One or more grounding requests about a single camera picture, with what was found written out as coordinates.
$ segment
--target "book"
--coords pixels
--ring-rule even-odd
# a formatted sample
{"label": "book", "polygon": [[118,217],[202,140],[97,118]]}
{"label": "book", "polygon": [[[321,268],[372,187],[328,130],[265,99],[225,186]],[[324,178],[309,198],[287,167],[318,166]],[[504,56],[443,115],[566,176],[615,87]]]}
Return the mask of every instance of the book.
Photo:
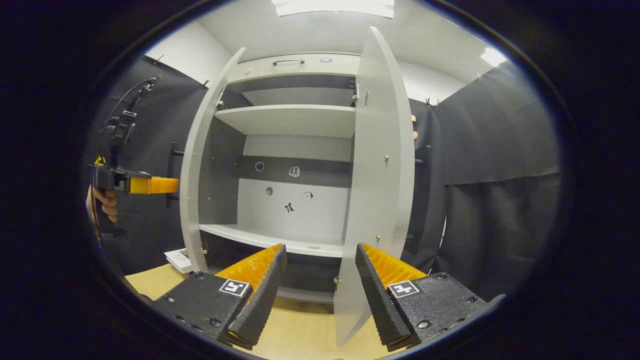
{"label": "book", "polygon": [[179,272],[186,274],[193,270],[187,249],[168,251],[164,255],[169,264],[173,265]]}

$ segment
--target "ceiling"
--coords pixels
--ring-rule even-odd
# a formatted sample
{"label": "ceiling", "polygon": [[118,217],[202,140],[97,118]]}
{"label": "ceiling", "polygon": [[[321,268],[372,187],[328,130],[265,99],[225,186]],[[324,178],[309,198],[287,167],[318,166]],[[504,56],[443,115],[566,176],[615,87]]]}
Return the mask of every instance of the ceiling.
{"label": "ceiling", "polygon": [[480,59],[485,43],[417,0],[396,0],[393,19],[348,12],[279,17],[270,0],[236,0],[199,21],[228,52],[246,47],[243,60],[305,51],[359,54],[367,28],[376,26],[398,60],[465,83],[492,68]]}

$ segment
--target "cabinet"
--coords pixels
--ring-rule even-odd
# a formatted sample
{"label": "cabinet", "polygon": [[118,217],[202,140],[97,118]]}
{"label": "cabinet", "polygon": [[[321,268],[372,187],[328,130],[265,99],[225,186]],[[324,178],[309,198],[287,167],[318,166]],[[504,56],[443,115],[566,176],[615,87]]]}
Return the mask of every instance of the cabinet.
{"label": "cabinet", "polygon": [[[399,257],[406,238],[414,158],[403,79],[373,27],[361,56],[238,63],[243,51],[212,83],[189,132],[180,175],[185,245],[195,270],[210,272],[203,236],[286,244],[295,273],[279,295],[333,301],[340,345],[371,315],[357,243]],[[216,109],[220,99],[225,108]],[[306,276],[330,281],[325,272],[339,284],[305,288]]]}

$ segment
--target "hand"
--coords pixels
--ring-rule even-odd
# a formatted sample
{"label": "hand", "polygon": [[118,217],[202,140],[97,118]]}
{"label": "hand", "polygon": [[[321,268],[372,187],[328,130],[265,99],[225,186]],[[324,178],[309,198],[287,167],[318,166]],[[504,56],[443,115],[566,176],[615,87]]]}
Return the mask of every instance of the hand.
{"label": "hand", "polygon": [[102,190],[102,189],[96,188],[93,185],[89,186],[89,190],[87,191],[87,194],[86,194],[85,205],[86,205],[86,210],[91,215],[91,218],[93,218],[92,193],[93,193],[93,198],[100,200],[102,202],[102,206],[100,210],[103,213],[107,214],[107,216],[109,217],[109,220],[115,224],[116,221],[118,220],[117,218],[118,208],[116,207],[116,205],[118,204],[118,201],[116,200],[116,193],[113,190]]}

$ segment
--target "open cabinet door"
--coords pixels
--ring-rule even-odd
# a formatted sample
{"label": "open cabinet door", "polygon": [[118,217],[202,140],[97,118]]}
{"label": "open cabinet door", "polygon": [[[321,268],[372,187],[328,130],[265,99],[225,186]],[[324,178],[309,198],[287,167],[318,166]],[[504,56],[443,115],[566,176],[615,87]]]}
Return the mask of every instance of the open cabinet door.
{"label": "open cabinet door", "polygon": [[333,297],[338,346],[371,316],[355,265],[357,244],[364,242],[399,258],[413,197],[409,100],[396,59],[374,27],[364,44],[356,83],[353,178],[340,282]]}
{"label": "open cabinet door", "polygon": [[180,225],[193,271],[209,272],[207,262],[202,254],[198,216],[198,182],[202,153],[218,101],[222,96],[222,91],[227,87],[227,74],[231,67],[238,63],[244,50],[244,47],[240,48],[222,68],[216,80],[211,83],[211,87],[204,95],[198,112],[196,112],[187,143],[184,146],[184,158],[180,170]]}

